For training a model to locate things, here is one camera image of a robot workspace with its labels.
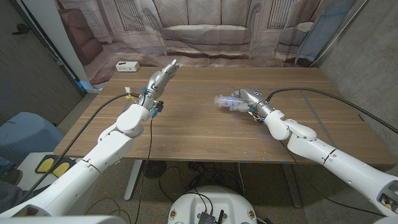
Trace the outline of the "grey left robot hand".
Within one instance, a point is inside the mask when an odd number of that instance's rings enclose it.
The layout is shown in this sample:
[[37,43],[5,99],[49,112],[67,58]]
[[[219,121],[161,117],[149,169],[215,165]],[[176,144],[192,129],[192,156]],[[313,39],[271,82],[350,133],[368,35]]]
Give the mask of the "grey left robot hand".
[[176,59],[171,61],[163,69],[156,71],[149,79],[146,94],[149,94],[153,99],[158,99],[164,92],[164,88],[168,81],[170,81],[176,74],[179,64]]

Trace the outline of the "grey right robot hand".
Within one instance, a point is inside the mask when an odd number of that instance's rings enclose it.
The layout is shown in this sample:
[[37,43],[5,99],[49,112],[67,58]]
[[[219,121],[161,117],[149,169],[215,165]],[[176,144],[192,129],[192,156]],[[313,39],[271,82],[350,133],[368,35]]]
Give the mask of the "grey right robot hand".
[[241,103],[237,106],[232,106],[231,111],[248,112],[251,108],[260,110],[266,105],[266,99],[258,92],[249,88],[242,88],[231,94],[232,97],[242,98],[246,103]]

